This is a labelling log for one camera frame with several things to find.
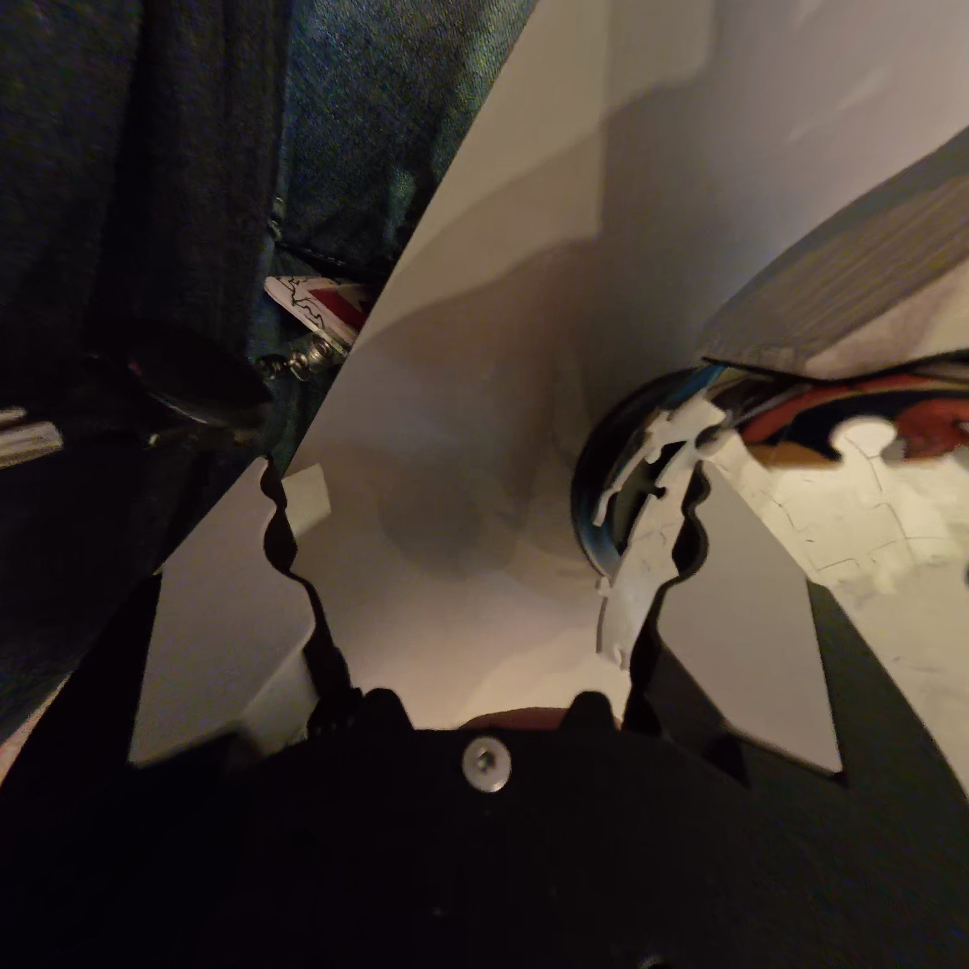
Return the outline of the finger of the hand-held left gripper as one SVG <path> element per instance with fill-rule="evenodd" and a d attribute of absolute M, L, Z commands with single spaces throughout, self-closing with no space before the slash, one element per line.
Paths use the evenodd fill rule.
<path fill-rule="evenodd" d="M 699 338 L 710 362 L 813 381 L 967 350 L 967 129 L 783 252 Z"/>

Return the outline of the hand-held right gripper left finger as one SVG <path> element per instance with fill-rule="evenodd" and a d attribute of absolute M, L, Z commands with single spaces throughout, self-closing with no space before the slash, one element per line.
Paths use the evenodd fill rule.
<path fill-rule="evenodd" d="M 161 569 L 129 760 L 223 735 L 267 756 L 355 696 L 297 543 L 282 479 L 257 458 Z"/>

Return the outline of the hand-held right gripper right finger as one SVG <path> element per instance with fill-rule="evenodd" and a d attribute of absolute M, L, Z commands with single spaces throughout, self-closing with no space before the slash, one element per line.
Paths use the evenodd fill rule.
<path fill-rule="evenodd" d="M 711 462 L 660 476 L 624 554 L 624 727 L 842 770 L 808 583 Z"/>

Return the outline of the colourful puzzle ball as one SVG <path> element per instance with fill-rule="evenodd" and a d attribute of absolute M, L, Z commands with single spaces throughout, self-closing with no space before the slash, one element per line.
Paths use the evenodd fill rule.
<path fill-rule="evenodd" d="M 895 373 L 818 384 L 707 366 L 703 390 L 650 428 L 655 443 L 699 431 L 665 470 L 714 465 L 801 566 L 809 595 L 845 613 L 967 790 L 967 383 Z M 631 688 L 624 555 L 612 580 L 597 575 L 597 653 Z M 813 617 L 843 771 L 846 715 Z"/>

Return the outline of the black round ball stand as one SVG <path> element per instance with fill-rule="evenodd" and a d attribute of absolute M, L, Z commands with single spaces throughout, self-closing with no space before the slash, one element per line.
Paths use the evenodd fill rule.
<path fill-rule="evenodd" d="M 655 443 L 650 428 L 700 393 L 711 371 L 702 365 L 648 381 L 615 404 L 587 438 L 575 466 L 571 515 L 585 557 L 604 579 L 616 575 L 645 504 L 661 495 L 660 475 L 699 435 L 672 430 Z"/>

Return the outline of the white printed key tag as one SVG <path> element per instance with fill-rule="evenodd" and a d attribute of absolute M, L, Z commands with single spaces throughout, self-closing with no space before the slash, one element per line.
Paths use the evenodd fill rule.
<path fill-rule="evenodd" d="M 366 285 L 321 276 L 270 276 L 263 290 L 342 357 L 353 349 L 377 299 Z"/>

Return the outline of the person's blue jeans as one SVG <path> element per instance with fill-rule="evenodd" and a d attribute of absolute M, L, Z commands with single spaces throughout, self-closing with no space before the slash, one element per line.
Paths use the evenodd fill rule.
<path fill-rule="evenodd" d="M 278 275 L 387 284 L 536 6 L 289 2 L 281 140 L 247 357 L 280 366 L 305 328 Z"/>

